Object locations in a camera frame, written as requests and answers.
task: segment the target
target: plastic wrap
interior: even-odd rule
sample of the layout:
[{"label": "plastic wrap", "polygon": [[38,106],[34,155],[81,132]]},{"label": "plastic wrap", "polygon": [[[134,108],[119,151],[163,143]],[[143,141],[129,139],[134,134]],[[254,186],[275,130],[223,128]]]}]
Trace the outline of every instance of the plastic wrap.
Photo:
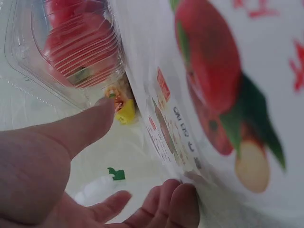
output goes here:
[{"label": "plastic wrap", "polygon": [[302,1],[111,4],[155,152],[210,227],[303,227]]}]

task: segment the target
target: green plastic piece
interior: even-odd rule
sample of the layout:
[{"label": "green plastic piece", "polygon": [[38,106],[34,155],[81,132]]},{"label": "green plastic piece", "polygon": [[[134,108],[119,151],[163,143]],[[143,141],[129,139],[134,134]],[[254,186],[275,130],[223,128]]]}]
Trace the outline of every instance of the green plastic piece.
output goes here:
[{"label": "green plastic piece", "polygon": [[114,181],[121,181],[121,180],[125,180],[125,174],[124,174],[124,170],[118,170],[116,171],[115,169],[113,169],[112,167],[108,168],[109,170],[109,174],[114,175],[113,176],[113,180]]}]

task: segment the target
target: green leaf illustration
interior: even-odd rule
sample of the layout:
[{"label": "green leaf illustration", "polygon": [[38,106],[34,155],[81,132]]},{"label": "green leaf illustration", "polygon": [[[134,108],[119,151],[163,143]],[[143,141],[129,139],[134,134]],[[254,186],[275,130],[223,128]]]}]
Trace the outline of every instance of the green leaf illustration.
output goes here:
[{"label": "green leaf illustration", "polygon": [[285,171],[286,162],[284,152],[271,125],[266,99],[244,74],[238,104],[243,110],[243,120],[253,128],[262,141],[269,147]]},{"label": "green leaf illustration", "polygon": [[183,29],[180,22],[177,22],[177,34],[178,34],[178,43],[180,45],[181,51],[187,63],[190,62],[190,48],[187,38],[187,34]]},{"label": "green leaf illustration", "polygon": [[242,123],[246,123],[269,147],[282,169],[286,170],[284,152],[269,119],[266,99],[245,74],[242,73],[240,93],[235,105],[228,112],[220,115],[220,119],[239,157]]},{"label": "green leaf illustration", "polygon": [[219,116],[222,125],[226,131],[227,137],[230,140],[233,148],[237,151],[237,156],[240,158],[240,144],[242,142],[242,110],[241,106],[236,104],[232,109]]},{"label": "green leaf illustration", "polygon": [[180,0],[170,0],[171,9],[173,12],[175,12],[176,7],[178,6]]}]

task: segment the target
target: finger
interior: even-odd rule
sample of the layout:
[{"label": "finger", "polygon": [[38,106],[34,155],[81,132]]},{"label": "finger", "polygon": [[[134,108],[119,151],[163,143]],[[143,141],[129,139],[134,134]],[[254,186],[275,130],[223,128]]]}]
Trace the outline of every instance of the finger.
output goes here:
[{"label": "finger", "polygon": [[54,123],[29,127],[62,145],[74,158],[85,147],[102,138],[111,128],[114,118],[114,102],[103,98],[92,107],[77,115]]},{"label": "finger", "polygon": [[96,222],[104,224],[120,214],[131,197],[127,191],[119,191],[104,202],[88,207],[88,209]]},{"label": "finger", "polygon": [[154,218],[154,215],[158,209],[160,200],[161,187],[156,186],[151,189],[146,197],[143,205],[133,215],[131,215],[123,223],[130,228],[144,228]]},{"label": "finger", "polygon": [[170,203],[175,189],[180,186],[178,180],[170,179],[164,182],[161,188],[160,202],[154,218],[147,228],[164,228],[167,224]]},{"label": "finger", "polygon": [[172,195],[166,228],[197,228],[199,219],[195,187],[190,184],[178,186]]}]

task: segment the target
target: red apple illustration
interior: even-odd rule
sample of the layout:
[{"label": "red apple illustration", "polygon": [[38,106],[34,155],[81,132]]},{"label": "red apple illustration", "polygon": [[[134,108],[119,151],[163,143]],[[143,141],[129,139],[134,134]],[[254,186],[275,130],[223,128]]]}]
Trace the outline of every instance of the red apple illustration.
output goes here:
[{"label": "red apple illustration", "polygon": [[217,114],[228,111],[238,97],[241,65],[226,21],[207,0],[183,0],[176,7],[175,26],[206,106]]}]

